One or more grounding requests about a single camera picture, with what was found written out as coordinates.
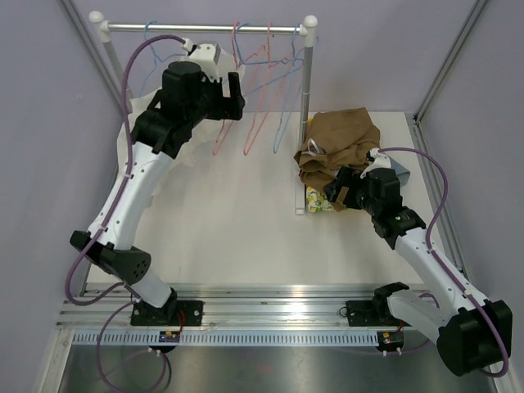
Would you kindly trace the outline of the light blue denim garment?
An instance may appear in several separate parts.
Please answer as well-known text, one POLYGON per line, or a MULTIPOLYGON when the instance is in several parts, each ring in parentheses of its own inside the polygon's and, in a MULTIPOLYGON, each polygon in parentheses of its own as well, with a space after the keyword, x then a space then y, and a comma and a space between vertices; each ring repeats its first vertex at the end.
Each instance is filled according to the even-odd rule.
POLYGON ((400 186, 405 187, 410 179, 410 170, 399 163, 397 160, 394 160, 392 157, 390 158, 390 162, 391 168, 395 171, 395 175, 400 181, 400 186))

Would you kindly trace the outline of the white dress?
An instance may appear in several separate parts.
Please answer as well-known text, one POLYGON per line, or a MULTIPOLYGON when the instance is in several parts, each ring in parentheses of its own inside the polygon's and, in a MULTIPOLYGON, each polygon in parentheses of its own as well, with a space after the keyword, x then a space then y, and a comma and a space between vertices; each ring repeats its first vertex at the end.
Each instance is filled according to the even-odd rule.
MULTIPOLYGON (((226 97, 228 72, 234 71, 220 67, 226 97)), ((198 64, 186 57, 174 61, 163 71, 160 87, 140 99, 142 112, 125 119, 119 153, 123 161, 119 180, 125 187, 117 190, 120 215, 145 210, 165 173, 187 163, 196 147, 218 136, 219 126, 227 120, 205 119, 201 86, 206 80, 198 64)))

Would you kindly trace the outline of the blue hanger of red skirt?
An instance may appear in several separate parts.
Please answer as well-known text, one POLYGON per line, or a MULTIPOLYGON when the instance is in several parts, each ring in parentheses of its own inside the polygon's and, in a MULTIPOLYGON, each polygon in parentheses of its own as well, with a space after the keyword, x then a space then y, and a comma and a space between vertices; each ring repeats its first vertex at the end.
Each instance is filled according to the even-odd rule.
POLYGON ((275 138, 273 140, 273 154, 277 154, 279 151, 284 133, 287 128, 287 123, 288 123, 287 120, 284 120, 284 117, 285 117, 286 109, 290 106, 288 101, 291 98, 291 82, 292 82, 292 77, 296 72, 297 50, 296 50, 295 41, 296 41, 296 29, 298 27, 299 25, 295 26, 295 30, 291 35, 291 68, 284 75, 284 79, 286 80, 287 84, 286 84, 286 90, 285 90, 285 93, 282 99, 282 108, 280 111, 278 128, 275 133, 275 138))

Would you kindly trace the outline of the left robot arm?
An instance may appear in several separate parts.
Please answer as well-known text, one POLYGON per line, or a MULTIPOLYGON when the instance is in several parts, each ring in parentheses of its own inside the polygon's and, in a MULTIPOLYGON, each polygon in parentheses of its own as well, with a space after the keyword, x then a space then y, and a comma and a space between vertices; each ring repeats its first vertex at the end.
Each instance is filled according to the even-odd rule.
POLYGON ((175 61, 163 72, 161 87, 146 110, 126 126, 127 156, 98 218, 75 231, 70 244, 81 257, 118 278, 139 298, 135 310, 144 324, 175 323, 177 292, 151 267, 151 256, 134 246, 138 224, 158 183, 181 147, 204 120, 240 120, 245 105, 239 74, 228 73, 229 95, 221 79, 202 66, 175 61))

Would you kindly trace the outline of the blue hanger of white dress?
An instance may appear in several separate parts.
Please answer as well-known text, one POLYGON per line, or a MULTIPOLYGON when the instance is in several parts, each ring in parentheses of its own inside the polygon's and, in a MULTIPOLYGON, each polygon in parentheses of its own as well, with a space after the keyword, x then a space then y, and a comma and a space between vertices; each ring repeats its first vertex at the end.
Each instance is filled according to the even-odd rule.
MULTIPOLYGON (((144 39, 147 39, 147 32, 149 31, 150 26, 154 25, 154 24, 157 24, 156 20, 151 20, 151 21, 146 23, 146 25, 145 25, 145 27, 143 29, 143 32, 142 32, 142 36, 143 36, 144 39)), ((140 97, 142 97, 144 95, 146 87, 147 87, 148 80, 156 72, 156 69, 157 69, 158 65, 167 62, 171 58, 171 56, 166 56, 165 58, 160 57, 158 55, 158 53, 156 52, 156 50, 155 50, 155 48, 154 48, 154 46, 152 44, 149 46, 149 49, 150 49, 151 58, 152 58, 152 68, 147 73, 147 76, 144 78, 144 80, 142 82, 142 86, 141 86, 140 93, 139 93, 140 97)))

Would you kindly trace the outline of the brown skirt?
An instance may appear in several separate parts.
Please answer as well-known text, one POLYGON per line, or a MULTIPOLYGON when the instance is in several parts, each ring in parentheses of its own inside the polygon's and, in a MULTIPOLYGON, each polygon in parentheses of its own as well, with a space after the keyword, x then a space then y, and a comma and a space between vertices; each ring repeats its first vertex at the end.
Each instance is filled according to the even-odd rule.
MULTIPOLYGON (((364 107, 316 113, 308 119, 305 140, 294 155, 300 181, 325 196, 323 187, 342 167, 363 170, 368 166, 367 153, 380 147, 380 137, 364 107)), ((344 209, 342 204, 330 203, 335 211, 344 209)))

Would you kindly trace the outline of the pink hanger of lemon skirt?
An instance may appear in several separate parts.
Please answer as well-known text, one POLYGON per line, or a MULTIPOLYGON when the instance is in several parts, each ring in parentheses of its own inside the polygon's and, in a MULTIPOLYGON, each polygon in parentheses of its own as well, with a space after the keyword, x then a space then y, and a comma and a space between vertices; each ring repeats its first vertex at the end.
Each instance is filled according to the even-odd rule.
POLYGON ((246 136, 246 141, 245 141, 243 149, 242 149, 242 153, 243 153, 244 156, 247 156, 249 154, 249 152, 251 151, 251 148, 253 147, 253 145, 255 143, 255 140, 257 139, 257 137, 259 135, 260 130, 264 126, 264 122, 265 122, 265 120, 267 118, 267 115, 269 113, 269 111, 266 111, 264 115, 261 115, 261 110, 262 110, 263 104, 265 102, 266 89, 267 89, 267 86, 269 84, 269 79, 271 77, 273 68, 277 64, 280 64, 282 62, 281 60, 273 60, 272 59, 272 52, 271 52, 271 40, 272 40, 272 37, 273 37, 273 32, 271 30, 272 27, 273 27, 273 24, 269 23, 268 27, 267 27, 266 44, 262 46, 262 49, 264 50, 264 53, 266 54, 266 62, 265 62, 265 64, 266 64, 266 71, 265 71, 264 83, 261 85, 260 94, 258 96, 258 102, 257 102, 256 108, 255 108, 255 112, 254 112, 253 117, 252 117, 251 127, 250 127, 249 132, 248 132, 248 134, 246 136))

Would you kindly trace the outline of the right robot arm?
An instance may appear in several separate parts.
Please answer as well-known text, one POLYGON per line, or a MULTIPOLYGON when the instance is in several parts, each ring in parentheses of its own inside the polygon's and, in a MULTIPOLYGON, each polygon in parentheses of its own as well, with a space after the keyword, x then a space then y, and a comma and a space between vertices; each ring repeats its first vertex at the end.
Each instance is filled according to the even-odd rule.
POLYGON ((502 300, 476 289, 432 242, 428 226, 403 203, 393 169, 342 168, 325 186, 329 201, 366 211, 376 234, 404 258, 436 298, 429 305, 406 286, 372 303, 381 324, 399 319, 436 345, 445 366, 456 376, 479 370, 492 378, 508 373, 513 313, 502 300))

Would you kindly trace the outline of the lemon print skirt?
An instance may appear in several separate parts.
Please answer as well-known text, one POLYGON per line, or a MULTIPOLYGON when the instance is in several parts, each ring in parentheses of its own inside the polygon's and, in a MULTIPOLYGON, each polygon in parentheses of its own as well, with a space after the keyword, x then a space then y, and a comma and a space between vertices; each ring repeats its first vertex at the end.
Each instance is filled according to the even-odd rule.
POLYGON ((321 193, 307 187, 305 189, 306 208, 310 213, 322 213, 334 211, 332 204, 321 193))

